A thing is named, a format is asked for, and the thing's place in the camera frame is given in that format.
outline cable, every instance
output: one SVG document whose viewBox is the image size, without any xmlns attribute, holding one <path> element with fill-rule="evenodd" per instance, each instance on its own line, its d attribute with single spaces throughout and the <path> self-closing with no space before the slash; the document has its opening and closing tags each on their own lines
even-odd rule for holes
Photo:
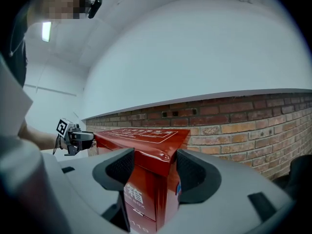
<svg viewBox="0 0 312 234">
<path fill-rule="evenodd" d="M 56 152 L 56 150 L 57 150 L 57 148 L 59 147 L 59 148 L 61 148 L 61 149 L 63 149 L 62 148 L 62 146 L 60 145 L 60 135 L 58 135 L 57 136 L 57 138 L 56 138 L 56 140 L 55 140 L 55 144 L 54 144 L 54 149 L 53 149 L 53 155 L 55 154 L 55 152 Z"/>
</svg>

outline black rubber pad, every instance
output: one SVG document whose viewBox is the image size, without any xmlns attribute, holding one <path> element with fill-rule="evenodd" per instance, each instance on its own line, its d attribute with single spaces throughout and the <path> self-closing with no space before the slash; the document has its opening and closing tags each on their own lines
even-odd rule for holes
<svg viewBox="0 0 312 234">
<path fill-rule="evenodd" d="M 263 193 L 250 194 L 248 198 L 262 222 L 268 220 L 276 213 L 275 207 Z"/>
<path fill-rule="evenodd" d="M 177 151 L 176 170 L 181 180 L 182 194 L 178 198 L 180 204 L 204 202 L 220 187 L 219 170 L 182 149 Z"/>
<path fill-rule="evenodd" d="M 69 173 L 69 172 L 71 172 L 71 171 L 74 171 L 75 169 L 73 168 L 73 167 L 71 167 L 71 166 L 68 166 L 68 167 L 64 167 L 64 168 L 62 168 L 62 171 L 63 171 L 63 173 Z"/>
<path fill-rule="evenodd" d="M 134 148 L 96 165 L 92 171 L 94 180 L 106 190 L 123 192 L 135 166 Z"/>
</svg>

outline white wall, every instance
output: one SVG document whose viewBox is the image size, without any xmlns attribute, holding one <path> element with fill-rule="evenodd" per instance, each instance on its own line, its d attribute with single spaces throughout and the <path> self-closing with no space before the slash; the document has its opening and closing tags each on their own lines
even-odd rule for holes
<svg viewBox="0 0 312 234">
<path fill-rule="evenodd" d="M 24 91 L 33 100 L 25 117 L 27 124 L 56 135 L 59 119 L 64 117 L 79 123 L 81 129 L 85 130 L 85 124 L 79 119 L 79 115 L 87 72 L 27 43 L 26 51 L 28 65 Z M 57 159 L 71 158 L 64 157 L 64 153 L 65 151 L 58 149 Z M 75 158 L 83 156 L 87 156 L 86 151 Z"/>
<path fill-rule="evenodd" d="M 302 38 L 237 0 L 181 0 L 131 26 L 88 76 L 82 118 L 202 98 L 312 89 Z"/>
</svg>

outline white ceiling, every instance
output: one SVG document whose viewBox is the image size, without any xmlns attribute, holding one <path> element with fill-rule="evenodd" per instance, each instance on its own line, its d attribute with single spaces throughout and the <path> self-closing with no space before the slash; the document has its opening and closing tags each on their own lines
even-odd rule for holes
<svg viewBox="0 0 312 234">
<path fill-rule="evenodd" d="M 40 48 L 86 71 L 117 36 L 144 14 L 177 0 L 103 0 L 94 19 L 69 20 L 52 24 L 51 40 L 41 40 L 42 24 L 30 27 L 27 45 Z M 240 0 L 260 3 L 282 15 L 273 0 Z"/>
</svg>

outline hand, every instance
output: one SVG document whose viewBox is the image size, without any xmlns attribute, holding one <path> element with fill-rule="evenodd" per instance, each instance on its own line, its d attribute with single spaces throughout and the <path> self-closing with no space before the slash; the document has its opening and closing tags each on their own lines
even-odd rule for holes
<svg viewBox="0 0 312 234">
<path fill-rule="evenodd" d="M 60 146 L 61 146 L 63 149 L 67 150 L 67 145 L 66 145 L 66 143 L 65 143 L 63 137 L 60 138 Z"/>
<path fill-rule="evenodd" d="M 96 144 L 97 144 L 97 143 L 96 143 L 96 141 L 95 141 L 95 140 L 93 140 L 92 145 L 91 145 L 91 147 L 90 147 L 90 148 L 94 147 Z"/>
</svg>

